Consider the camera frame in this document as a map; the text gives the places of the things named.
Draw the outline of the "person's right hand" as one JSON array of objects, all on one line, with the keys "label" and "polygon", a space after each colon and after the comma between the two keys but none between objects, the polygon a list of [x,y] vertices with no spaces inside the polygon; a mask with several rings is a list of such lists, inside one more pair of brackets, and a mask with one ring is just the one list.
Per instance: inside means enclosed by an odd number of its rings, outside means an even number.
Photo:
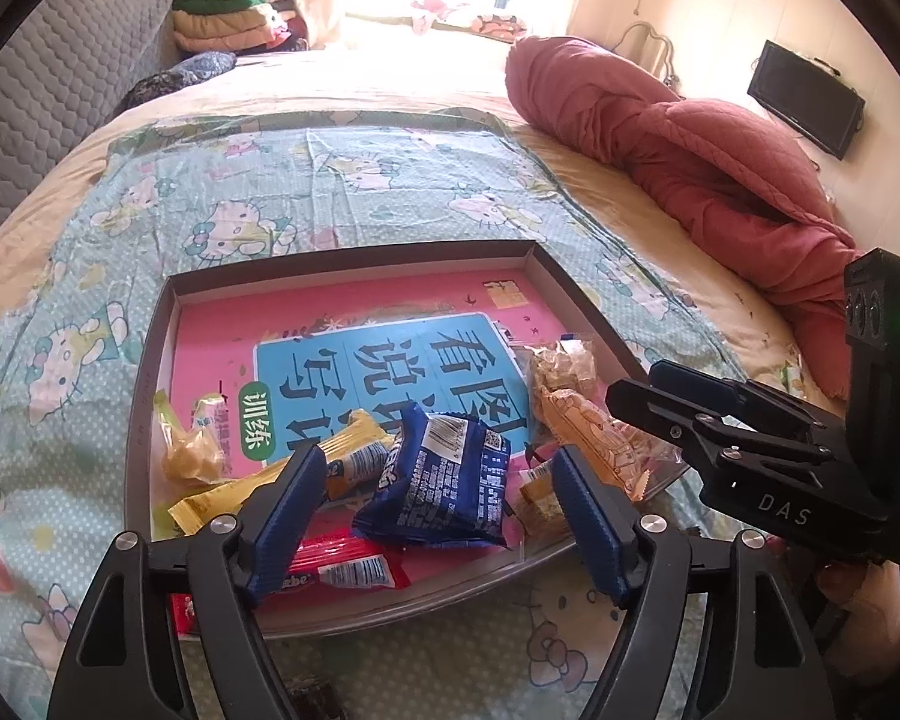
[{"label": "person's right hand", "polygon": [[824,660],[857,683],[888,678],[900,665],[898,564],[829,564],[816,583],[824,598],[847,614]]}]

